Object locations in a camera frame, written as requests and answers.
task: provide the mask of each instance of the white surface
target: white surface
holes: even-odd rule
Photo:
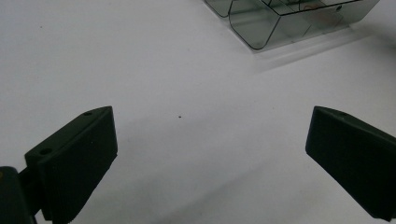
[[[201,0],[1,1],[0,164],[113,105],[119,156],[73,223],[385,223],[304,146],[314,105],[396,135],[395,9],[254,52]]]

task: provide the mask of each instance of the white table surface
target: white table surface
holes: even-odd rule
[[[119,156],[73,223],[386,223],[304,147],[314,105],[396,135],[395,9],[255,52],[202,0],[3,0],[0,165],[112,105]]]

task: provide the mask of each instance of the transparent plastic container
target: transparent plastic container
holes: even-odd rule
[[[379,0],[206,0],[253,49],[272,49],[348,27]]]

